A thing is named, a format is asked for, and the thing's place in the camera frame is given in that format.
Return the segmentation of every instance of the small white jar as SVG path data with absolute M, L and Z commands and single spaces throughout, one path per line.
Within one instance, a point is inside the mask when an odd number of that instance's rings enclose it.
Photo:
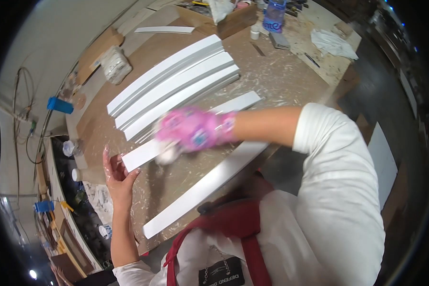
M 252 25 L 251 26 L 251 39 L 252 40 L 257 40 L 259 38 L 260 32 L 259 32 L 259 26 L 257 25 Z

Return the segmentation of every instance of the bottle label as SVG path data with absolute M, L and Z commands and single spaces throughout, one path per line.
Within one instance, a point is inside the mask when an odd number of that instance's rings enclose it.
M 270 20 L 269 18 L 264 17 L 264 21 L 262 22 L 262 26 L 267 31 L 271 31 L 274 33 L 281 33 L 282 32 L 282 24 L 279 22 L 276 22 L 274 20 Z

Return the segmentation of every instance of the black label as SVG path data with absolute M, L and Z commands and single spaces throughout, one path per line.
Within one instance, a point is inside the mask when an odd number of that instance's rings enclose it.
M 245 284 L 245 277 L 241 270 L 241 262 L 238 257 L 226 259 L 230 273 L 227 274 L 224 261 L 218 261 L 208 267 L 208 278 L 205 281 L 205 269 L 199 271 L 199 286 L 241 286 Z

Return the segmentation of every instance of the white long sleeve shirt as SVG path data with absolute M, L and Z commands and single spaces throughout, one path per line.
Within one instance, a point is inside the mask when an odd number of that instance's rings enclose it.
M 309 103 L 293 150 L 308 154 L 298 196 L 275 190 L 259 206 L 257 240 L 273 285 L 373 285 L 385 232 L 377 175 L 359 129 L 341 112 Z M 199 270 L 221 260 L 211 245 L 239 257 L 245 285 L 252 285 L 240 240 L 200 229 L 179 249 L 179 285 L 199 285 Z M 138 261 L 113 272 L 121 286 L 166 285 L 167 267 L 154 274 Z

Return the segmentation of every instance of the white wall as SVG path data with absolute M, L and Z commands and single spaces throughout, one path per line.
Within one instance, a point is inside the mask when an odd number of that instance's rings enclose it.
M 139 0 L 125 16 L 133 16 L 153 0 Z M 35 102 L 31 116 L 37 118 L 37 133 L 41 132 L 46 116 L 49 97 L 56 95 L 66 75 L 83 50 L 103 32 L 112 21 L 135 0 L 42 0 L 24 22 L 5 59 L 0 72 L 0 105 L 11 110 L 13 86 L 17 70 L 26 67 L 31 75 L 29 87 L 33 83 Z M 21 77 L 16 113 L 28 105 L 24 78 Z M 65 125 L 64 116 L 53 112 L 48 130 Z M 16 194 L 16 159 L 13 144 L 13 121 L 0 112 L 2 152 L 0 162 L 0 193 Z M 21 136 L 26 137 L 30 124 L 21 124 Z M 29 139 L 29 153 L 32 159 L 36 153 L 37 137 Z M 28 160 L 25 145 L 18 147 L 20 170 L 20 193 L 35 194 L 33 184 L 34 165 Z M 20 201 L 21 222 L 25 225 L 29 238 L 34 238 L 33 198 Z

